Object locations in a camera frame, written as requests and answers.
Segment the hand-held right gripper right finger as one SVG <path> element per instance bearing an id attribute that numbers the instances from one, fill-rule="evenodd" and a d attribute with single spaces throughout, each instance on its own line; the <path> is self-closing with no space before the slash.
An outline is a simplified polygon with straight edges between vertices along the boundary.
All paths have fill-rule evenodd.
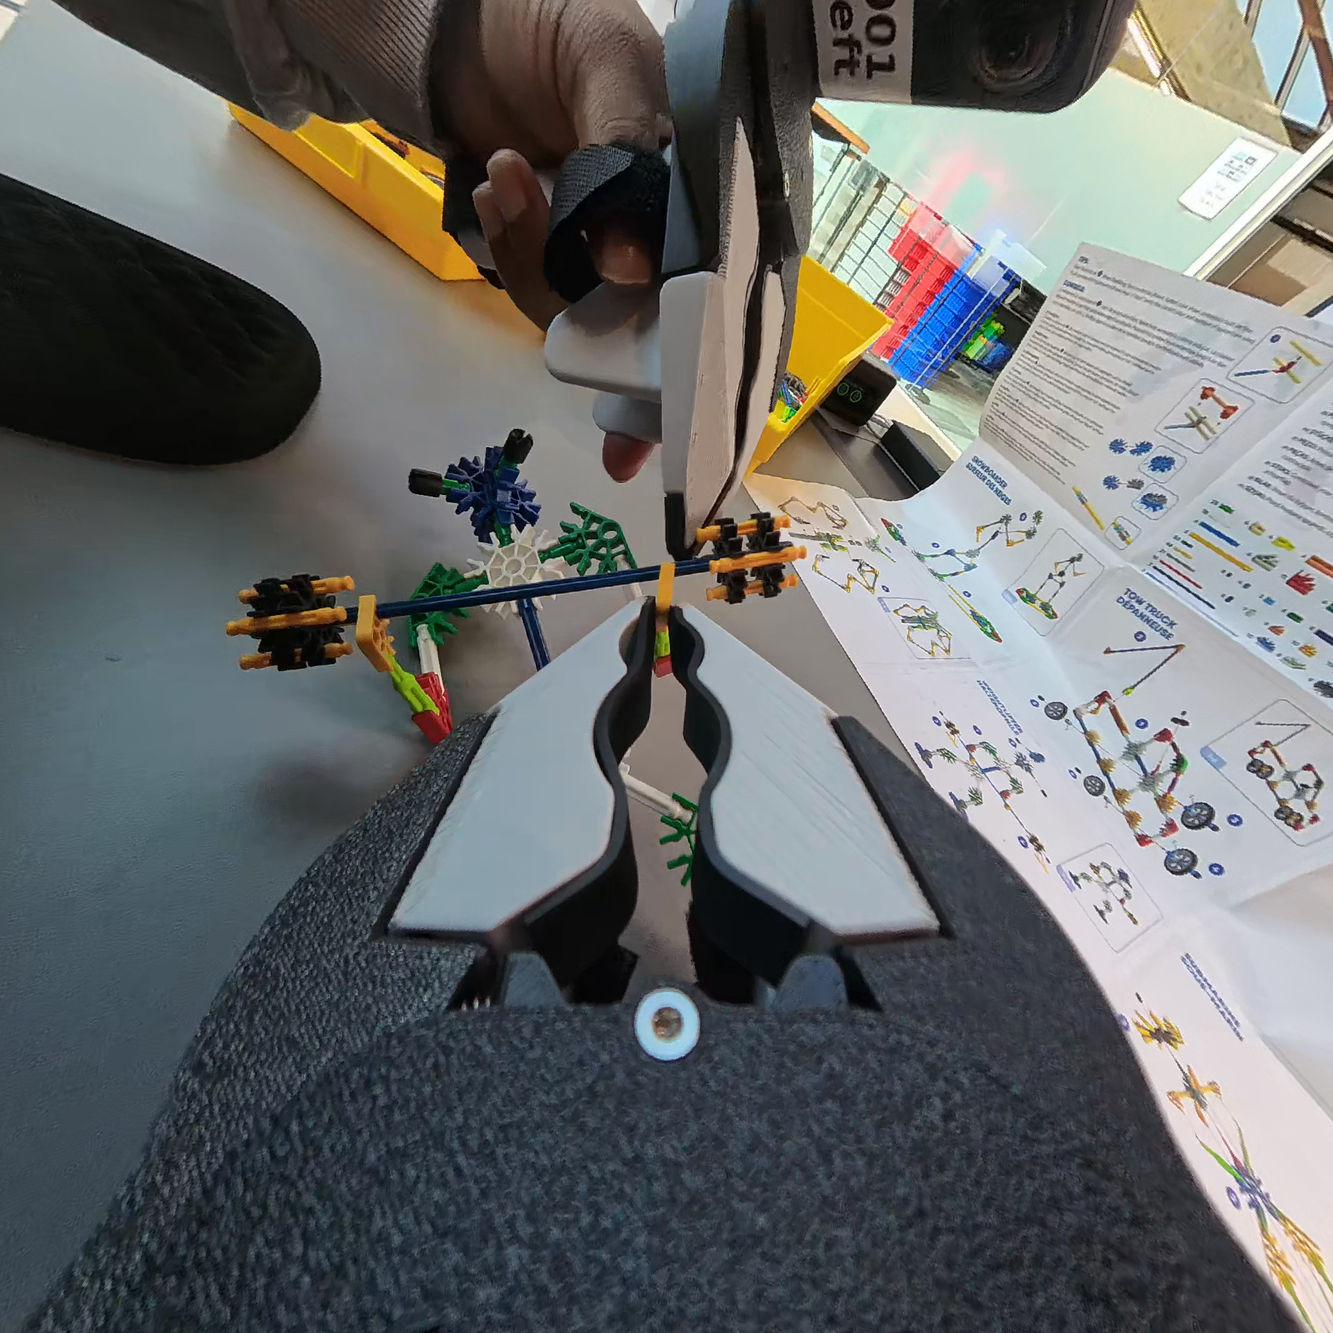
<path id="1" fill-rule="evenodd" d="M 697 801 L 689 941 L 700 988 L 751 1004 L 805 955 L 930 939 L 940 917 L 848 747 L 884 747 L 692 606 L 672 611 L 684 739 L 705 768 Z"/>

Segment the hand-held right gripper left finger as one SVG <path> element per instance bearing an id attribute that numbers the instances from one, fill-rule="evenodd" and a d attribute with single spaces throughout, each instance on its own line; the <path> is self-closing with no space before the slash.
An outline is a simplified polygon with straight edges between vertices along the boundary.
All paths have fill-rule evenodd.
<path id="1" fill-rule="evenodd" d="M 638 898 L 619 765 L 651 712 L 654 649 L 643 598 L 492 709 L 389 933 L 535 952 L 562 987 L 618 944 Z"/>

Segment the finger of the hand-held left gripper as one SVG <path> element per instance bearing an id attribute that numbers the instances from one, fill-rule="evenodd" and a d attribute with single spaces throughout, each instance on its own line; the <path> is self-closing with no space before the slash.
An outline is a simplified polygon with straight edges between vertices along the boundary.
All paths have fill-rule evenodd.
<path id="1" fill-rule="evenodd" d="M 692 555 L 695 531 L 732 490 L 745 439 L 748 314 L 762 285 L 756 165 L 741 122 L 724 144 L 732 157 L 722 176 L 721 266 L 668 277 L 661 289 L 661 471 L 665 544 L 678 560 Z"/>
<path id="2" fill-rule="evenodd" d="M 764 270 L 756 279 L 753 300 L 745 316 L 741 374 L 732 423 L 734 458 L 724 476 L 722 493 L 713 504 L 713 519 L 727 511 L 732 495 L 756 458 L 756 449 L 773 409 L 786 319 L 787 301 L 781 274 L 776 270 Z"/>

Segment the black orange toy wheel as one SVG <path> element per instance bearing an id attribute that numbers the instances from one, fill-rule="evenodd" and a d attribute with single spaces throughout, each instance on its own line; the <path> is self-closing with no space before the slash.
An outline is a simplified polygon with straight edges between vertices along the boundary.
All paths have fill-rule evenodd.
<path id="1" fill-rule="evenodd" d="M 792 519 L 786 512 L 759 511 L 746 522 L 722 519 L 695 530 L 699 544 L 711 544 L 708 569 L 714 585 L 707 600 L 743 604 L 748 596 L 778 596 L 799 584 L 792 565 L 807 558 L 807 547 L 786 541 Z"/>
<path id="2" fill-rule="evenodd" d="M 351 655 L 354 647 L 343 641 L 342 630 L 348 609 L 338 604 L 338 593 L 348 590 L 356 590 L 353 577 L 316 574 L 262 577 L 251 589 L 243 589 L 238 600 L 246 608 L 246 617 L 229 622 L 226 631 L 232 638 L 256 639 L 259 646 L 240 657 L 238 666 L 245 671 L 296 671 Z"/>

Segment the multicoloured construction toy model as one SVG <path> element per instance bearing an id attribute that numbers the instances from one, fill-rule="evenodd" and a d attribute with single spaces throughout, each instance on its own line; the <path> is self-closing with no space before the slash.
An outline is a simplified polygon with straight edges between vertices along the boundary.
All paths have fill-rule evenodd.
<path id="1" fill-rule="evenodd" d="M 445 473 L 411 470 L 408 489 L 416 495 L 443 498 L 461 516 L 469 517 L 480 546 L 480 557 L 469 571 L 432 565 L 413 601 L 437 596 L 469 595 L 481 589 L 529 589 L 561 577 L 610 576 L 640 566 L 634 557 L 624 527 L 610 516 L 586 504 L 572 503 L 572 519 L 561 520 L 557 538 L 538 531 L 540 500 L 537 490 L 522 476 L 522 465 L 535 441 L 522 428 L 510 431 L 503 444 L 491 446 L 484 455 L 462 457 Z M 527 646 L 541 669 L 551 654 L 540 619 L 540 596 L 513 598 L 481 604 L 484 611 L 518 615 Z M 421 669 L 416 681 L 437 708 L 437 715 L 415 717 L 434 739 L 448 735 L 453 723 L 451 704 L 440 666 L 440 647 L 446 635 L 457 631 L 457 620 L 470 609 L 418 611 L 410 619 L 410 633 Z M 661 792 L 629 773 L 622 763 L 627 792 L 643 806 L 656 811 L 664 827 L 661 844 L 680 844 L 680 855 L 668 860 L 668 869 L 680 871 L 680 882 L 689 887 L 695 852 L 697 806 L 680 793 Z"/>

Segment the thin blue toy rod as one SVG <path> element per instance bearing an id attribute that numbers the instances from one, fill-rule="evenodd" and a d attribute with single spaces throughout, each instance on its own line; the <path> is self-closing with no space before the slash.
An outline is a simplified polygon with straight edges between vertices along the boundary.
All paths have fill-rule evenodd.
<path id="1" fill-rule="evenodd" d="M 435 611 L 457 611 L 476 606 L 500 606 L 515 601 L 535 601 L 549 595 L 570 595 L 578 592 L 616 589 L 638 584 L 656 584 L 665 573 L 665 562 L 659 565 L 611 571 L 607 574 L 545 579 L 538 582 L 511 585 L 503 589 L 483 587 L 467 593 L 445 593 L 424 598 L 413 598 L 397 603 L 378 603 L 378 615 L 386 620 L 411 617 L 413 614 L 430 614 Z"/>

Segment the black device with green display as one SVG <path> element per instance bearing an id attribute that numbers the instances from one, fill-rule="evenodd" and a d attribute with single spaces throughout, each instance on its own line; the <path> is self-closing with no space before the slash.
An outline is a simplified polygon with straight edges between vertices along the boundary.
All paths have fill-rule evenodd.
<path id="1" fill-rule="evenodd" d="M 864 354 L 827 393 L 822 409 L 849 428 L 865 427 L 884 406 L 897 376 L 880 358 Z"/>

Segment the small black box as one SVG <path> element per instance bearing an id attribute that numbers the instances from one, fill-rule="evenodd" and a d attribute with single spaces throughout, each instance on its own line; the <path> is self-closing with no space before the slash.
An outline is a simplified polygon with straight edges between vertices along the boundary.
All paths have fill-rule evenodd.
<path id="1" fill-rule="evenodd" d="M 937 484 L 954 465 L 945 446 L 916 427 L 891 422 L 880 438 L 880 447 L 905 476 L 914 493 Z"/>

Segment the red and blue storage crates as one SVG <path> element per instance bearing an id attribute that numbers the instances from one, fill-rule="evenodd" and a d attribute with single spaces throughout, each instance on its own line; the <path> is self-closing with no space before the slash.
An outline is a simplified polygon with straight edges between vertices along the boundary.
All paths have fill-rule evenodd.
<path id="1" fill-rule="evenodd" d="M 975 241 L 919 203 L 889 247 L 895 268 L 880 306 L 889 327 L 872 352 L 911 389 L 929 389 L 956 362 L 999 374 L 1043 295 L 1045 263 L 1002 230 Z"/>

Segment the white instruction sheet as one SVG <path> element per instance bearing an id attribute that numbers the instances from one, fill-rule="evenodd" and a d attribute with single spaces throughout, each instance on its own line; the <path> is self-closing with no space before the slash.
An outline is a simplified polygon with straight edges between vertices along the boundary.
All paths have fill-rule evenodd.
<path id="1" fill-rule="evenodd" d="M 1329 325 L 1086 244 L 940 481 L 751 485 L 1305 1330 L 1330 1330 L 1330 376 Z"/>

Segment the white wall sign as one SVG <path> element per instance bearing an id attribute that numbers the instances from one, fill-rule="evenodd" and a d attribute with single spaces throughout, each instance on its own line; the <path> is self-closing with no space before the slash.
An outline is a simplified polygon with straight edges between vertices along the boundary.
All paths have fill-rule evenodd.
<path id="1" fill-rule="evenodd" d="M 1178 197 L 1178 203 L 1203 220 L 1214 220 L 1278 157 L 1273 144 L 1235 138 Z"/>

